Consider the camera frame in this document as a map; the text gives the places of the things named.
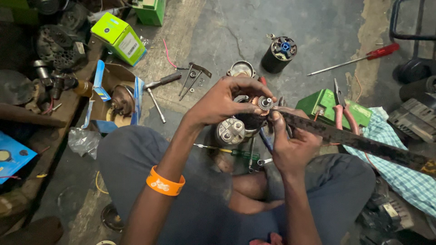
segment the plastic bag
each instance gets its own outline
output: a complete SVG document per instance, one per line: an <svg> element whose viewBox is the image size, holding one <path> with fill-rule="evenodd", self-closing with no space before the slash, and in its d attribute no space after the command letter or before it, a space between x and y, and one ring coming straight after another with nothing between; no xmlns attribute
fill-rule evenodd
<svg viewBox="0 0 436 245"><path fill-rule="evenodd" d="M92 158L97 159L97 146L101 138L98 132L71 127L68 133L68 145L81 157L88 153Z"/></svg>

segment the blue checkered cloth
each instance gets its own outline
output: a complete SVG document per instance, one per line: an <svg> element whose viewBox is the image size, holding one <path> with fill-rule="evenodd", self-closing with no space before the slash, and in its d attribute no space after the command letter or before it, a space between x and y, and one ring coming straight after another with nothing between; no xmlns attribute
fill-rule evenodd
<svg viewBox="0 0 436 245"><path fill-rule="evenodd" d="M363 128L363 136L400 149L407 148L401 143L391 126L386 122L388 114L382 107L370 108L373 111L368 127ZM349 146L344 148L352 155L368 162L363 151ZM389 183L392 189L406 199L410 204L423 212L436 217L436 180L428 175L411 170L407 167L388 162L368 154L371 162L377 167L380 175Z"/></svg>

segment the pliers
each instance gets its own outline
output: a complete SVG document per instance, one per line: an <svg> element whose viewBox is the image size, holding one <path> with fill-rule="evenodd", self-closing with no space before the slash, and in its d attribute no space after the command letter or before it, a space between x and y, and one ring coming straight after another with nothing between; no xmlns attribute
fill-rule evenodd
<svg viewBox="0 0 436 245"><path fill-rule="evenodd" d="M350 105L345 103L344 95L339 90L336 78L334 79L334 98L336 100L336 106L333 107L335 112L334 120L336 122L336 128L342 130L342 114L345 115L348 123L350 124L351 131L353 134L360 135L359 125L350 112Z"/></svg>

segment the wristband motorcycle logo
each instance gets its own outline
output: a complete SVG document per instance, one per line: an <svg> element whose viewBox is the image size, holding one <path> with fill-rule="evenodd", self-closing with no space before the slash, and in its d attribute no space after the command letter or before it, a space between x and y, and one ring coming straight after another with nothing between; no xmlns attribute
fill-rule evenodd
<svg viewBox="0 0 436 245"><path fill-rule="evenodd" d="M157 188L162 189L164 191L169 191L170 190L170 186L167 185L167 184L162 183L160 181L160 179L157 179L156 182L152 182L150 185L152 187L156 187L157 186Z"/></svg>

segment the wrench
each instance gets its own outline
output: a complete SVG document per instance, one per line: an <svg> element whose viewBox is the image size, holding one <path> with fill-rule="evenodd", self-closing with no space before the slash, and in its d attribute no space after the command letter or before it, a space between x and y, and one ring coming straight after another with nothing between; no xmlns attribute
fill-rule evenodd
<svg viewBox="0 0 436 245"><path fill-rule="evenodd" d="M269 162L272 162L272 161L273 161L272 158L269 158L269 159L266 159L266 160L258 160L257 161L257 165L262 166L262 165L264 165L266 163L269 163Z"/></svg>

